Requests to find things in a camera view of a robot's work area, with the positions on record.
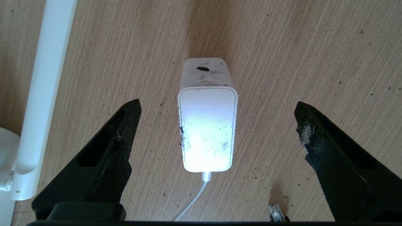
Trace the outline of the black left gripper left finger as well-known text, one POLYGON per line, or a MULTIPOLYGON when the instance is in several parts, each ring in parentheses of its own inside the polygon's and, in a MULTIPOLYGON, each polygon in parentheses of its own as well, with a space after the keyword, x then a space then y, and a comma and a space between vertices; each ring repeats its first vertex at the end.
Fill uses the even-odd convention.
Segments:
POLYGON ((125 103, 32 201, 37 220, 63 202, 119 206, 132 173, 129 163, 142 108, 125 103))

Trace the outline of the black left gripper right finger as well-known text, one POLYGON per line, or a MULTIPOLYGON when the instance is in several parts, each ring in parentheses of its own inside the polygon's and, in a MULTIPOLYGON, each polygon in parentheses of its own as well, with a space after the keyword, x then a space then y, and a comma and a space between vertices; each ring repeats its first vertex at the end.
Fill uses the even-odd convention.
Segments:
POLYGON ((298 102, 297 133, 337 222, 400 222, 402 181, 315 107, 298 102))

